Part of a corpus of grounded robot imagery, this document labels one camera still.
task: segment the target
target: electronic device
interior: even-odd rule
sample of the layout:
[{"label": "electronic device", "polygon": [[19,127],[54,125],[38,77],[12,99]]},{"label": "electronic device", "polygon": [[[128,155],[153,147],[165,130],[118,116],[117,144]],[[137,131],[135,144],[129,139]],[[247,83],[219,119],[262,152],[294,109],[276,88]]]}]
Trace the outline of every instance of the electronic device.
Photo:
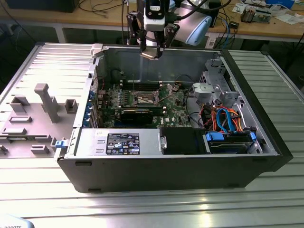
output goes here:
[{"label": "electronic device", "polygon": [[6,0],[11,9],[51,10],[72,13],[79,0]]},{"label": "electronic device", "polygon": [[55,157],[79,192],[245,187],[292,159],[278,123],[301,121],[284,99],[304,99],[268,56],[140,51],[36,46],[0,96],[0,157]]},{"label": "electronic device", "polygon": [[198,45],[214,25],[218,10],[230,2],[221,5],[218,0],[138,0],[137,11],[128,13],[127,20],[132,37],[140,44],[140,54],[156,60],[174,39]]},{"label": "electronic device", "polygon": [[266,4],[270,4],[270,5],[280,4],[291,9],[295,1],[294,0],[265,0],[265,2]]}]

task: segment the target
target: wooden table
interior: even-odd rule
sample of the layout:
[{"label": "wooden table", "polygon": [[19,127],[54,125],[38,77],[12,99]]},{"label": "wooden table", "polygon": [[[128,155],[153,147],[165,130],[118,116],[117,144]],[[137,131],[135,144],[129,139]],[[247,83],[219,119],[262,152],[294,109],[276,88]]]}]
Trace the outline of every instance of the wooden table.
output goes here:
[{"label": "wooden table", "polygon": [[[100,0],[92,0],[93,4],[100,3]],[[232,0],[231,4],[226,9],[227,15],[232,21],[239,23],[239,28],[236,38],[243,39],[258,39],[258,40],[272,40],[272,41],[287,41],[298,42],[299,38],[304,32],[304,24],[297,23],[289,25],[276,18],[271,18],[269,24],[264,23],[243,23],[240,21],[240,14],[231,12],[233,5],[238,3],[238,0]],[[113,0],[110,4],[104,5],[104,8],[121,4],[120,0]],[[62,13],[54,11],[40,11],[40,10],[25,10],[25,9],[9,9],[8,12],[20,23],[33,26],[54,27],[61,43],[66,42],[63,28],[76,29],[97,29],[97,30],[121,30],[121,7],[116,7],[107,11],[105,16],[97,15],[92,12],[86,12],[80,8],[75,9],[73,13]],[[87,0],[82,4],[82,7],[90,10],[90,1]],[[130,3],[129,10],[136,10],[136,4]],[[303,6],[294,6],[294,10],[304,10]],[[15,22],[5,13],[0,7],[0,23],[15,24]],[[126,19],[124,17],[124,29],[127,27]],[[225,32],[220,20],[217,20],[214,28],[210,28],[206,36],[209,37],[206,47],[213,47],[214,41],[217,37],[222,36]]]}]

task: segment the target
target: floor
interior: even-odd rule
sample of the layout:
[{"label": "floor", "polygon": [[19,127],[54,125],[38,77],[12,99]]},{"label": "floor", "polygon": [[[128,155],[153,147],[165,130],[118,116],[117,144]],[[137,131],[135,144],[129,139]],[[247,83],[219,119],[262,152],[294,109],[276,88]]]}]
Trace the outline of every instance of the floor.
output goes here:
[{"label": "floor", "polygon": [[[24,28],[37,42],[57,42],[57,36],[53,28],[31,26],[24,26]],[[6,84],[25,60],[28,52],[34,47],[34,42],[20,27],[14,26],[13,29],[14,35],[12,37],[4,36],[0,29],[0,91],[5,88]],[[68,28],[65,29],[65,33],[69,43],[122,43],[120,31],[98,30],[94,36],[93,30]],[[199,48],[203,48],[206,41],[207,39],[199,45]],[[182,44],[175,42],[173,45],[180,46]],[[240,39],[236,39],[233,42],[233,46],[230,44],[226,48],[240,49],[240,47],[242,50],[261,49],[267,51],[281,68],[284,68],[286,60],[292,52],[292,43],[269,42],[268,44],[263,44],[263,42],[261,43],[261,41],[256,40],[246,40],[243,43]],[[304,82],[301,84],[301,81],[298,79],[301,74],[304,74],[303,62],[304,53],[300,55],[287,72],[287,75],[299,88],[304,86]]]}]

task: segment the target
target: aluminum profile table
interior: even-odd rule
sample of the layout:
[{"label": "aluminum profile table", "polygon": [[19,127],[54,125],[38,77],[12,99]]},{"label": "aluminum profile table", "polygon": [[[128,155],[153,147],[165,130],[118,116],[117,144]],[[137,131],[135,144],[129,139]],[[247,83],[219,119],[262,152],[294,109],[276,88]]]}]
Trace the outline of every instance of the aluminum profile table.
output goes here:
[{"label": "aluminum profile table", "polygon": [[[61,58],[67,61],[66,66],[61,64],[63,68],[78,63],[88,66],[90,48],[62,44],[35,47],[0,99],[20,83],[29,86],[34,78],[48,82],[50,70],[59,76],[65,72],[49,69],[37,78],[30,74],[35,64]],[[245,189],[87,194],[75,191],[53,158],[0,159],[0,212],[26,218],[36,228],[304,227],[303,97],[283,72],[271,69],[276,64],[269,56],[259,52],[230,53],[293,153],[294,158],[279,171],[264,173]],[[53,84],[53,90],[81,85],[81,71],[68,80],[67,76],[58,77],[60,81]],[[73,93],[65,96],[77,99]],[[8,107],[2,102],[0,111],[8,112]]]}]

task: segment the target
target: warning label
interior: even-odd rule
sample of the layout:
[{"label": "warning label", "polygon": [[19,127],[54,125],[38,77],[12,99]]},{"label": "warning label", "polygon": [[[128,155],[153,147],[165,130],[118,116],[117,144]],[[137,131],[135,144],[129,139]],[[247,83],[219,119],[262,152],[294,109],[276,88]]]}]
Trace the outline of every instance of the warning label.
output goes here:
[{"label": "warning label", "polygon": [[108,134],[106,145],[108,155],[138,155],[139,134]]}]

